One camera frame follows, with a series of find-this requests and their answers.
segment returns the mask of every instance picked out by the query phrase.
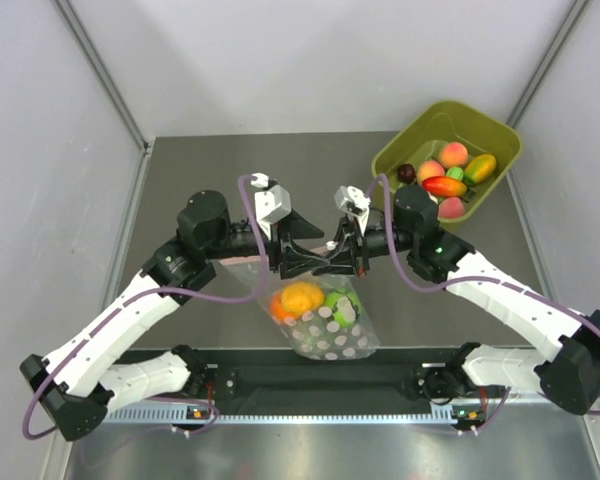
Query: orange fruit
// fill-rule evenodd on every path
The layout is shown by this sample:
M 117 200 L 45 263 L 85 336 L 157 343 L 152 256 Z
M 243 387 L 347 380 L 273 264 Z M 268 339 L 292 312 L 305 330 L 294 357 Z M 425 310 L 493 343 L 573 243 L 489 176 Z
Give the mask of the orange fruit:
M 278 323 L 284 323 L 285 319 L 287 318 L 293 318 L 295 320 L 299 317 L 299 315 L 288 312 L 282 307 L 279 293 L 276 293 L 273 297 L 271 297 L 271 302 L 269 302 L 269 313 L 273 318 L 276 319 Z

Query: clear plastic bag with dots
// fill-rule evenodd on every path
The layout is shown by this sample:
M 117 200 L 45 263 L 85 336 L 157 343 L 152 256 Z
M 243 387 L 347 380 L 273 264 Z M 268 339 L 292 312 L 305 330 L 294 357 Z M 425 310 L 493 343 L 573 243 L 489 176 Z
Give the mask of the clear plastic bag with dots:
M 260 282 L 259 259 L 221 263 L 251 289 Z M 368 357 L 379 346 L 373 324 L 344 275 L 305 274 L 281 280 L 271 273 L 258 303 L 304 357 L 356 360 Z

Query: gray metal surface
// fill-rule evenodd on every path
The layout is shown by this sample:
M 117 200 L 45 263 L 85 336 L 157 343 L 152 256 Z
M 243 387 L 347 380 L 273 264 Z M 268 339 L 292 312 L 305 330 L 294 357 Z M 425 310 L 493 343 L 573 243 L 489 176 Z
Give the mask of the gray metal surface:
M 294 208 L 334 234 L 339 212 L 333 193 L 340 185 L 366 188 L 373 156 L 392 132 L 159 138 L 130 239 L 122 284 L 156 247 L 175 232 L 176 215 L 188 197 L 202 189 L 223 192 L 233 219 L 244 217 L 235 186 L 247 172 L 265 172 L 291 193 Z M 489 201 L 458 232 L 493 263 L 538 289 L 511 193 L 499 186 Z M 320 242 L 306 242 L 316 246 Z M 222 267 L 205 291 L 242 295 L 245 288 Z M 522 344 L 507 327 L 470 303 L 440 293 L 419 295 L 401 283 L 388 258 L 372 261 L 355 286 L 384 346 L 445 346 L 478 341 Z M 137 346 L 285 347 L 286 340 L 255 303 L 226 306 L 191 301 L 162 320 Z
M 187 440 L 169 429 L 105 425 L 74 448 L 65 480 L 599 480 L 581 418 L 551 406 L 509 405 L 482 435 L 434 427 L 218 426 Z

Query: green fruit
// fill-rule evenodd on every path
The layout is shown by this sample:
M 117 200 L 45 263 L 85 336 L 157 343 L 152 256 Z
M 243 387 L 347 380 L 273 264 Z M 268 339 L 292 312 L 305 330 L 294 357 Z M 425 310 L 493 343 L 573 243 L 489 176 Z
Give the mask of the green fruit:
M 464 177 L 464 171 L 460 167 L 451 167 L 447 170 L 447 177 L 455 178 L 461 182 L 462 177 Z
M 362 303 L 353 291 L 339 291 L 328 293 L 324 306 L 331 309 L 333 319 L 342 327 L 353 325 L 362 313 Z

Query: white enclosure wall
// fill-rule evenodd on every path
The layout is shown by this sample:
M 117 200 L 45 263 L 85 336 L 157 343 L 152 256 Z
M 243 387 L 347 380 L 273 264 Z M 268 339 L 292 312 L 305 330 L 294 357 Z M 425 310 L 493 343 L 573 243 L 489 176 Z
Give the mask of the white enclosure wall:
M 0 479 L 39 475 L 18 366 L 100 309 L 139 158 L 53 4 L 0 0 Z
M 518 126 L 514 168 L 556 298 L 600 308 L 600 0 L 590 2 Z
M 72 0 L 144 135 L 505 119 L 571 0 Z

